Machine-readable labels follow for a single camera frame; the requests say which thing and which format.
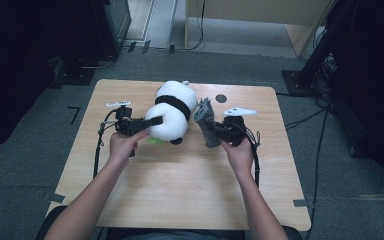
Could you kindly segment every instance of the table top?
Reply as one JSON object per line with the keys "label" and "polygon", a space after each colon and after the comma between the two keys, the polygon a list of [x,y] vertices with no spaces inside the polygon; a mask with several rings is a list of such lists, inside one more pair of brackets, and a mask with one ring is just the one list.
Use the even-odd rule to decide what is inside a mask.
{"label": "table top", "polygon": [[[92,94],[85,116],[73,143],[56,194],[62,203],[52,202],[49,211],[68,205],[92,180],[97,131],[111,108],[106,103],[132,102],[132,117],[141,118],[154,105],[154,97],[163,82],[100,80]],[[300,181],[292,156],[275,91],[270,87],[193,84],[197,99],[211,99],[215,120],[233,106],[255,109],[256,115],[244,116],[246,126],[261,134],[260,191],[282,225],[300,231],[310,228]],[[218,94],[227,97],[218,103]],[[109,138],[105,131],[99,169],[109,156]],[[220,146],[206,148],[204,137],[193,118],[180,145],[139,141],[136,156],[121,174],[112,191],[98,226],[249,229],[239,184]]]}

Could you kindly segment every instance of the black and white stuffed toy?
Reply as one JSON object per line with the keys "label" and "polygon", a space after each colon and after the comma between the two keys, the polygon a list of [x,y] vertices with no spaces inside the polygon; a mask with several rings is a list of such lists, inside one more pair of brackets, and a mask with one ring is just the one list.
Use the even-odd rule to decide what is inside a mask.
{"label": "black and white stuffed toy", "polygon": [[163,117],[163,123],[149,127],[149,136],[180,144],[188,128],[188,121],[198,105],[195,91],[189,82],[167,81],[155,95],[155,105],[145,114],[145,119]]}

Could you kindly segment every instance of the gray object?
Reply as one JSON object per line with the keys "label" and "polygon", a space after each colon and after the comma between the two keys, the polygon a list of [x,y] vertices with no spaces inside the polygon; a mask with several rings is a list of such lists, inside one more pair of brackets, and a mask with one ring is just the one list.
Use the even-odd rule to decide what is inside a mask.
{"label": "gray object", "polygon": [[218,147],[220,143],[220,139],[216,136],[214,132],[214,111],[211,107],[211,101],[208,98],[201,101],[198,104],[198,110],[195,112],[193,116],[193,120],[198,123],[201,128],[202,134],[205,139],[205,146],[207,148]]}

